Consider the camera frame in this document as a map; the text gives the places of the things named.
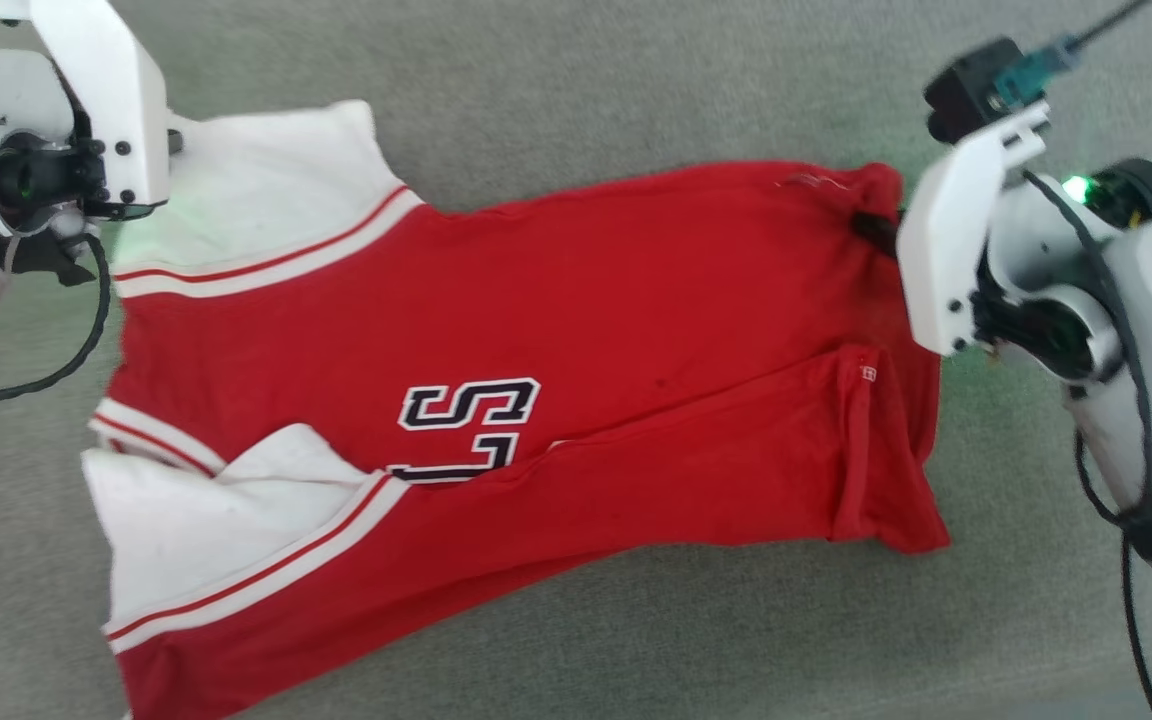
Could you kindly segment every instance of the gray carpet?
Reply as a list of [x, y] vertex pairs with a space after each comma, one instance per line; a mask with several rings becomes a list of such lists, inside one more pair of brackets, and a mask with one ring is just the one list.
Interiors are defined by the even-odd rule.
[[[399, 176], [442, 209], [736, 158], [918, 173], [920, 90], [996, 33], [1021, 44], [1116, 0], [154, 0], [121, 3], [174, 108], [376, 106]], [[31, 45], [0, 28], [0, 46]], [[1053, 88], [1053, 172], [1152, 156], [1152, 10]], [[0, 384], [44, 374], [94, 295], [22, 278]], [[122, 714], [99, 624], [108, 551], [82, 427], [118, 361], [0, 406], [0, 720]], [[1052, 382], [946, 365], [931, 468], [955, 547], [652, 548], [468, 612], [245, 717], [1015, 717], [1109, 687], [1142, 717], [1116, 543], [1081, 497]], [[1142, 583], [1152, 653], [1152, 578]], [[1064, 712], [1061, 717], [1077, 717]]]

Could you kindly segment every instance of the striped trim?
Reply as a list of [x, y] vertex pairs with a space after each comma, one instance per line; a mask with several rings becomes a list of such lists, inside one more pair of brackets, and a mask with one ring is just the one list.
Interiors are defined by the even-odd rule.
[[371, 245], [414, 209], [424, 205], [410, 188], [400, 185], [347, 232], [276, 258], [244, 265], [210, 264], [182, 268], [174, 265], [138, 265], [115, 272], [120, 297], [173, 293], [187, 297], [218, 297], [255, 290], [324, 268]]
[[124, 652], [164, 632], [215, 623], [290, 588], [366, 537], [394, 509], [407, 488], [407, 483], [385, 475], [359, 488], [353, 501], [316, 533], [236, 577], [204, 588], [170, 607], [143, 611], [136, 619], [111, 620], [104, 628], [111, 650]]
[[198, 439], [111, 397], [101, 400], [96, 407], [88, 427], [97, 434], [141, 448], [175, 467], [196, 469], [209, 477], [225, 469], [225, 461], [220, 455]]

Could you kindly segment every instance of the red fabric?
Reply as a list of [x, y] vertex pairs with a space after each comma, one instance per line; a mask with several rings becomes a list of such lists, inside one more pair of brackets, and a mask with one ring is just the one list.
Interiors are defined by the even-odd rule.
[[[896, 264], [881, 165], [710, 165], [467, 215], [238, 295], [126, 302], [109, 395], [233, 460], [312, 425], [362, 469], [482, 461], [397, 423], [408, 389], [533, 378], [515, 462], [412, 487], [355, 547], [255, 606], [119, 655], [137, 720], [225, 717], [404, 634], [652, 543], [948, 537], [922, 465], [938, 358]], [[447, 404], [439, 406], [444, 410]]]

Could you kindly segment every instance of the white fabric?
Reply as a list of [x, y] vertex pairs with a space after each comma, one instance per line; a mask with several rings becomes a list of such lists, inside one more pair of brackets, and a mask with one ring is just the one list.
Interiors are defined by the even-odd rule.
[[[115, 275], [214, 274], [270, 263], [348, 233], [403, 183], [362, 100], [195, 122], [173, 119], [172, 200], [124, 225]], [[411, 199], [419, 204], [419, 199]]]
[[256, 444], [215, 479], [99, 448], [83, 452], [83, 473], [114, 553], [113, 619], [275, 555], [382, 478], [349, 465], [303, 424]]

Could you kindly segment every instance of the gray fabric background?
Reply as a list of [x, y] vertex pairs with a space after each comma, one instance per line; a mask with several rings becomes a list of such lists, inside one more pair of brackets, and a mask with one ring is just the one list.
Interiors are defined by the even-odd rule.
[[[159, 60], [179, 113], [364, 97], [399, 176], [442, 209], [476, 209], [718, 159], [884, 160], [916, 176], [940, 151], [923, 131], [920, 90], [952, 55], [998, 33], [1034, 45], [1116, 1], [119, 8]], [[32, 45], [29, 29], [0, 28], [0, 46]], [[1152, 158], [1152, 10], [1096, 47], [1052, 100], [1053, 172]], [[21, 278], [0, 311], [0, 386], [68, 359], [93, 302], [90, 288]], [[108, 551], [77, 456], [118, 361], [115, 336], [111, 327], [69, 382], [0, 406], [3, 720], [124, 710], [99, 634]], [[946, 365], [931, 467], [952, 550], [628, 553], [434, 626], [245, 717], [1143, 717], [1116, 538], [1081, 497], [1070, 434], [1041, 374], [960, 357]], [[1152, 578], [1140, 592], [1152, 653]]]

